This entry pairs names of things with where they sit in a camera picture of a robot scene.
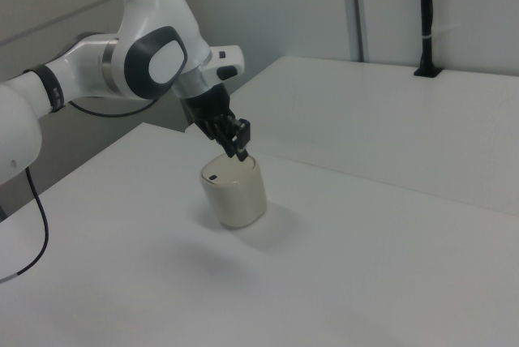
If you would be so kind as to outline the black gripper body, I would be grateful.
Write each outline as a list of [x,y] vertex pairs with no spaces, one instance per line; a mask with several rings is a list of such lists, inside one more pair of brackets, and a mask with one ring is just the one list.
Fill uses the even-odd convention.
[[224,84],[218,84],[205,93],[192,98],[181,99],[193,123],[207,136],[205,122],[214,117],[234,118],[231,111],[229,93]]

